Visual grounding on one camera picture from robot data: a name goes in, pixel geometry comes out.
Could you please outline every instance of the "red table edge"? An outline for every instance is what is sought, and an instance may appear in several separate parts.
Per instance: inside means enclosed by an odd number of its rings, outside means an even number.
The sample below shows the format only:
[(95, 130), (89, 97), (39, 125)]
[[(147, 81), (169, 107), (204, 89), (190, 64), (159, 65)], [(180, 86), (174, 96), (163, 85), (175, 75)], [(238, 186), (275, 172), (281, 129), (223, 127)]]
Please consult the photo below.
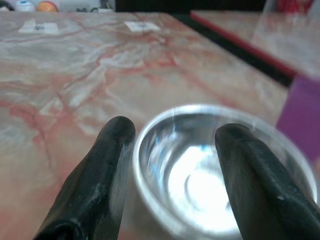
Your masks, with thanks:
[(264, 52), (263, 50), (260, 50), (257, 47), (252, 46), (250, 43), (248, 43), (245, 40), (242, 40), (240, 37), (236, 36), (235, 34), (232, 34), (224, 30), (223, 28), (213, 24), (212, 22), (205, 19), (204, 17), (197, 15), (195, 12), (191, 12), (190, 17), (195, 21), (199, 22), (200, 24), (204, 25), (205, 27), (225, 37), (226, 39), (238, 45), (239, 47), (245, 49), (249, 53), (261, 58), (263, 61), (267, 62), (268, 64), (273, 65), (275, 68), (277, 68), (279, 71), (281, 71), (285, 75), (291, 78), (294, 78), (296, 75), (298, 75), (298, 72), (293, 68), (291, 68), (290, 66), (286, 65), (285, 63), (271, 56), (270, 54)]

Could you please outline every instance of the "stainless steel cup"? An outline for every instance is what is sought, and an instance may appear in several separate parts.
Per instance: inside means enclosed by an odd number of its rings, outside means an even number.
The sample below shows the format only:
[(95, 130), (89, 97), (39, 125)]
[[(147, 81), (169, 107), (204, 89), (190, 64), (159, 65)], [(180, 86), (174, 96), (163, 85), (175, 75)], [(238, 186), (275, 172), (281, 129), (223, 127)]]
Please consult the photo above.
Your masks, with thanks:
[(155, 117), (133, 151), (139, 193), (158, 222), (185, 240), (231, 240), (241, 235), (229, 204), (214, 134), (220, 126), (247, 126), (266, 143), (319, 204), (316, 176), (303, 154), (264, 121), (226, 107), (186, 105)]

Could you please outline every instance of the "table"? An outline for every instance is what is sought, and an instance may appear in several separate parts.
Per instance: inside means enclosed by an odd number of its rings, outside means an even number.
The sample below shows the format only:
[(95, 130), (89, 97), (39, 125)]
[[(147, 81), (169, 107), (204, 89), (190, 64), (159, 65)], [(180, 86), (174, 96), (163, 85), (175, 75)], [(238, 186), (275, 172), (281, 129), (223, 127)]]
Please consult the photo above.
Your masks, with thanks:
[[(59, 33), (18, 32), (30, 20)], [(162, 13), (3, 12), (0, 73), (0, 240), (32, 238), (110, 118), (129, 117), (139, 132), (161, 111), (209, 103), (274, 125), (288, 94)], [(129, 185), (119, 239), (170, 239)]]
[(320, 76), (320, 17), (217, 11), (191, 16), (291, 77)]

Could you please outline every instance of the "black surface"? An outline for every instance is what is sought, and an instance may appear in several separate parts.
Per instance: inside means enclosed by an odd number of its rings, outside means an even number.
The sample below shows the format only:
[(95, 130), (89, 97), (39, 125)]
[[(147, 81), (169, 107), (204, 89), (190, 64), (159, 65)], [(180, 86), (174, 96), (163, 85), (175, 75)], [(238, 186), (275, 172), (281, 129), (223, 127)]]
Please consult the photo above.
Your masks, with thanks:
[(229, 51), (231, 54), (237, 56), (239, 59), (243, 60), (244, 62), (248, 63), (249, 65), (255, 67), (256, 69), (260, 70), (262, 73), (266, 74), (267, 76), (271, 77), (278, 83), (282, 84), (285, 87), (289, 87), (293, 82), (291, 76), (286, 75), (276, 67), (272, 66), (271, 64), (266, 63), (264, 60), (260, 59), (259, 57), (255, 56), (254, 54), (246, 51), (245, 49), (237, 46), (232, 41), (228, 40), (221, 34), (209, 29), (208, 27), (198, 23), (197, 21), (193, 20), (187, 14), (172, 14), (177, 20), (182, 22), (183, 24), (187, 25), (194, 31), (198, 32), (202, 36), (206, 37), (213, 43), (219, 45), (220, 47), (224, 48), (225, 50)]
[(111, 119), (65, 180), (34, 240), (117, 240), (135, 141), (127, 118)]
[(117, 12), (262, 11), (266, 0), (115, 0)]
[(246, 127), (226, 124), (215, 147), (244, 240), (319, 240), (320, 210)]

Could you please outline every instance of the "metal cup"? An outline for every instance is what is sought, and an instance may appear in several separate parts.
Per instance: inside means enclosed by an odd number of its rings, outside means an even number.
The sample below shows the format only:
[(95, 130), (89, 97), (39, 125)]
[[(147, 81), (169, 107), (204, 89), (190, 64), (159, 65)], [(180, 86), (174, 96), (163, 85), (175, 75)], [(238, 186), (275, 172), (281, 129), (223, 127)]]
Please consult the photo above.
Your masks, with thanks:
[(229, 204), (214, 134), (220, 126), (248, 127), (319, 204), (319, 186), (303, 154), (278, 130), (252, 115), (214, 105), (170, 109), (137, 138), (133, 173), (149, 211), (174, 237), (242, 239)]

